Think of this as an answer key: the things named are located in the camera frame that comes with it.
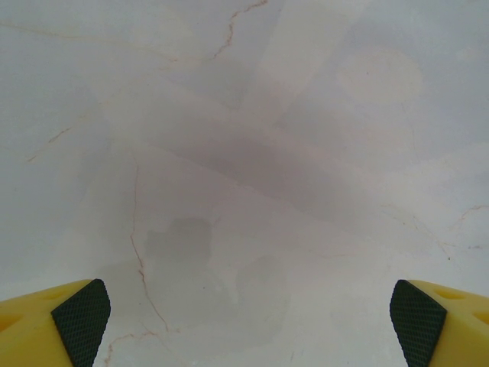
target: marble vein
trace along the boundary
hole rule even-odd
[[[61,137],[61,135],[69,132],[70,130],[74,129],[78,124],[81,122],[84,122],[87,117],[89,117],[91,112],[94,112],[96,109],[108,105],[116,96],[118,96],[122,91],[124,91],[126,88],[130,87],[133,83],[136,83],[138,81],[144,80],[145,78],[149,77],[154,73],[154,70],[151,70],[147,73],[144,73],[143,75],[138,75],[135,78],[129,80],[126,84],[118,88],[113,94],[111,94],[107,99],[98,102],[95,104],[95,106],[90,106],[80,117],[76,118],[76,121],[71,125],[69,128],[65,128],[61,132],[58,132],[56,135],[54,135],[47,143],[45,143],[41,148],[37,149],[37,151],[27,159],[27,163],[32,163],[34,162],[40,155],[43,153],[46,149],[48,149],[55,141],[58,140],[58,138]]]
[[[460,216],[460,218],[458,218],[457,222],[455,222],[454,224],[452,224],[450,226],[450,229],[454,229],[455,227],[458,227],[460,229],[463,222],[465,221],[465,219],[467,218],[467,216],[470,213],[481,210],[481,209],[489,209],[489,205],[487,205],[487,204],[485,204],[485,205],[474,205],[472,208],[465,210],[464,213]]]
[[[397,208],[395,205],[392,205],[392,204],[387,204],[387,205],[381,205],[381,207],[383,208],[392,208],[392,209],[395,209],[397,211],[400,212],[400,209]],[[440,240],[429,228],[428,226],[422,222],[421,220],[418,219],[417,216],[413,215],[412,213],[409,213],[408,216],[410,217],[407,217],[405,219],[403,218],[399,218],[398,216],[396,215],[392,215],[392,214],[389,214],[387,212],[384,212],[385,214],[387,214],[388,216],[390,216],[392,219],[396,220],[397,222],[400,222],[402,223],[404,226],[409,226],[410,228],[412,229],[415,229],[417,232],[421,233],[422,235],[424,235],[425,237],[427,237],[428,239],[430,239],[432,242],[434,242],[442,251],[443,253],[446,255],[447,259],[449,260],[450,259],[450,256],[449,256],[449,253],[447,252],[446,250],[446,246],[448,247],[457,247],[456,245],[453,245],[452,243],[448,243],[448,242],[445,242],[445,241],[442,241]]]
[[[107,352],[107,356],[105,357],[104,359],[104,363],[105,363],[105,366],[108,367],[108,365],[110,364],[111,360],[112,360],[112,355],[114,353],[114,344],[118,343],[118,342],[121,342],[122,340],[125,340],[125,339],[136,339],[136,340],[143,340],[145,339],[147,336],[156,336],[158,339],[159,339],[159,335],[156,334],[156,333],[153,333],[152,331],[150,330],[147,330],[145,331],[144,333],[142,333],[140,336],[136,336],[134,335],[133,333],[129,333],[129,334],[126,334],[124,336],[120,336],[118,338],[115,338],[114,340],[112,340],[110,342],[110,344],[108,345],[108,352]]]
[[[248,5],[246,8],[242,10],[235,11],[231,18],[229,19],[229,24],[228,24],[228,37],[226,38],[225,43],[216,51],[214,56],[211,58],[211,60],[214,60],[217,56],[219,56],[226,48],[232,46],[232,38],[235,35],[235,22],[236,18],[244,13],[247,13],[250,10],[253,10],[255,8],[260,8],[263,5],[268,4],[268,0],[260,0],[259,2]]]
[[[134,206],[133,206],[133,212],[132,212],[132,232],[131,232],[129,237],[131,239],[131,245],[132,245],[132,248],[134,250],[134,253],[136,254],[136,257],[138,258],[138,262],[139,262],[138,273],[140,274],[141,281],[143,282],[144,294],[145,294],[147,300],[149,301],[151,308],[153,308],[153,311],[156,313],[158,318],[163,322],[163,324],[165,326],[165,330],[167,331],[167,333],[169,333],[170,328],[168,327],[168,323],[163,318],[160,311],[157,309],[156,305],[154,304],[153,300],[151,299],[150,292],[148,290],[147,282],[146,282],[146,272],[144,270],[144,261],[140,255],[140,253],[138,251],[138,247],[136,246],[135,241],[134,241],[134,235],[136,233],[136,216],[138,214],[139,163],[138,163],[138,161],[136,161],[136,158],[134,155],[133,155],[133,158],[134,158],[134,162],[136,163],[136,177],[134,179]]]
[[[78,35],[78,34],[73,34],[73,35],[60,34],[60,33],[52,32],[52,31],[45,31],[42,29],[23,27],[21,25],[16,25],[16,24],[4,22],[4,21],[0,21],[0,27],[10,28],[10,29],[14,29],[16,31],[21,31],[21,32],[26,32],[26,33],[38,34],[40,36],[45,36],[45,37],[61,38],[61,39],[68,40],[68,41],[85,41],[85,42],[92,42],[92,43],[98,43],[98,44],[113,44],[115,46],[128,47],[128,48],[132,48],[134,50],[140,50],[140,51],[148,52],[150,54],[155,54],[157,56],[163,57],[166,61],[171,62],[171,63],[176,63],[178,61],[178,58],[173,57],[169,54],[166,54],[166,53],[161,52],[159,50],[155,50],[154,48],[145,46],[143,44],[136,44],[133,42],[117,41],[117,40],[111,40],[108,38]]]

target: black textured pad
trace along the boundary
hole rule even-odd
[[[428,367],[443,330],[446,309],[408,281],[398,281],[390,318],[409,367]]]
[[[51,315],[73,367],[92,367],[110,315],[104,282],[91,281]]]

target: marble floor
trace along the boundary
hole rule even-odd
[[[0,2],[0,298],[101,278],[95,367],[405,366],[489,296],[489,2]]]

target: water stain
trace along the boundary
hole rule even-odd
[[[271,139],[222,133],[219,140],[196,141],[173,152],[317,219],[349,230],[364,222],[360,206],[368,198],[355,182],[339,177],[336,168],[327,171],[308,154]]]
[[[144,243],[148,287],[154,303],[183,338],[194,330],[217,328],[208,348],[192,358],[237,352],[270,343],[280,332],[290,304],[281,263],[256,259],[238,271],[238,302],[209,268],[212,224],[202,218],[175,219],[165,232],[150,231]]]

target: yellow robot part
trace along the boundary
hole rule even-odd
[[[0,302],[0,366],[90,367],[109,315],[99,279]]]
[[[489,298],[398,281],[390,317],[409,367],[489,366]]]

